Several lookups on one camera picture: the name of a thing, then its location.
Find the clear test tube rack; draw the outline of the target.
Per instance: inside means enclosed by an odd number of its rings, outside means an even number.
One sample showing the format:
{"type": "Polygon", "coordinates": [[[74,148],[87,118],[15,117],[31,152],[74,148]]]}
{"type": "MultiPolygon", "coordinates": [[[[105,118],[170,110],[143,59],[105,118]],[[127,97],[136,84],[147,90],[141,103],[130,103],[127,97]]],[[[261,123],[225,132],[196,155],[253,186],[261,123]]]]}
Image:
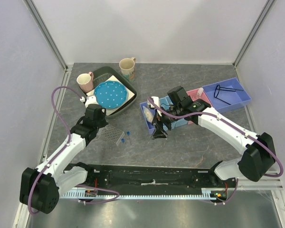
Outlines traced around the clear test tube rack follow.
{"type": "Polygon", "coordinates": [[[115,143],[117,146],[120,144],[125,135],[124,131],[112,125],[107,125],[106,127],[101,128],[99,133],[101,137],[115,143]]]}

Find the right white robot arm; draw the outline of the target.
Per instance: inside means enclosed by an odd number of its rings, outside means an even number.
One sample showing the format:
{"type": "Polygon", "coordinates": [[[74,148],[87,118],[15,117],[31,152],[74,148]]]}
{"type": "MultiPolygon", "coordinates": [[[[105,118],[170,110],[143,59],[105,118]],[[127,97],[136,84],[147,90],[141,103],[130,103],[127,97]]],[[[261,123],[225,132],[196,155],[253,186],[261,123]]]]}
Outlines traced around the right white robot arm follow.
{"type": "Polygon", "coordinates": [[[211,186],[219,187],[234,177],[257,182],[267,176],[267,171],[277,162],[273,138],[269,134],[257,134],[235,124],[204,100],[192,100],[181,86],[171,89],[168,97],[172,104],[167,110],[161,107],[158,97],[147,100],[148,107],[156,111],[152,119],[155,127],[152,139],[167,138],[164,127],[171,130],[173,122],[184,119],[212,131],[241,155],[237,159],[217,162],[210,169],[208,181],[211,186]]]}

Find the black wire ring stand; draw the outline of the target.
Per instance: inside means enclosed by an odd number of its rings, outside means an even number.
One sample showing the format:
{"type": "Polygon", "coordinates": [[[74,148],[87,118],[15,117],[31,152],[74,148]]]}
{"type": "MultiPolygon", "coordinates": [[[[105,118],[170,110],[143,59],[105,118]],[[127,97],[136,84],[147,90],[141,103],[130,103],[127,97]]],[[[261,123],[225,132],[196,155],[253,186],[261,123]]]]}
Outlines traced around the black wire ring stand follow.
{"type": "Polygon", "coordinates": [[[240,88],[229,88],[229,87],[222,87],[220,84],[218,84],[216,87],[215,87],[215,90],[214,90],[214,98],[224,102],[225,104],[227,105],[231,105],[231,103],[223,100],[221,97],[220,97],[220,94],[223,94],[224,92],[233,92],[233,93],[236,93],[237,91],[244,91],[243,89],[240,89],[240,88]]]}

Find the clear flask white stopper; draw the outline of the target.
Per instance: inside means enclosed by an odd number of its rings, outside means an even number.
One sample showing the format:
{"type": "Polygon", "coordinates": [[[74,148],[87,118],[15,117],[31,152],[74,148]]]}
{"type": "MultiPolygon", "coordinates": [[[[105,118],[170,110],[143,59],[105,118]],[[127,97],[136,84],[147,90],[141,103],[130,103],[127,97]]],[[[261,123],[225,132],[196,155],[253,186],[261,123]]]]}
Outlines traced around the clear flask white stopper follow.
{"type": "Polygon", "coordinates": [[[201,96],[202,96],[202,94],[203,94],[203,91],[204,91],[203,88],[200,87],[200,88],[197,89],[196,92],[192,95],[192,98],[193,98],[194,100],[200,99],[201,96]]]}

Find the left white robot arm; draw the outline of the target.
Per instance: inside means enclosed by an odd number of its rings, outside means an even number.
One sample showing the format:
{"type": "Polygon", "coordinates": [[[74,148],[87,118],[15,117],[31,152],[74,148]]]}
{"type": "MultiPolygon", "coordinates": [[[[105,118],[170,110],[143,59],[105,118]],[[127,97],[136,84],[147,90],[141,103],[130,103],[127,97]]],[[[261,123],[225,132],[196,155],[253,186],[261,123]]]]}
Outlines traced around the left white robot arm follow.
{"type": "Polygon", "coordinates": [[[26,168],[21,176],[21,203],[28,206],[31,214],[50,213],[59,198],[78,184],[93,185],[95,176],[82,167],[65,171],[67,165],[96,136],[99,129],[106,127],[106,109],[98,104],[90,104],[68,133],[65,141],[36,168],[26,168]]]}

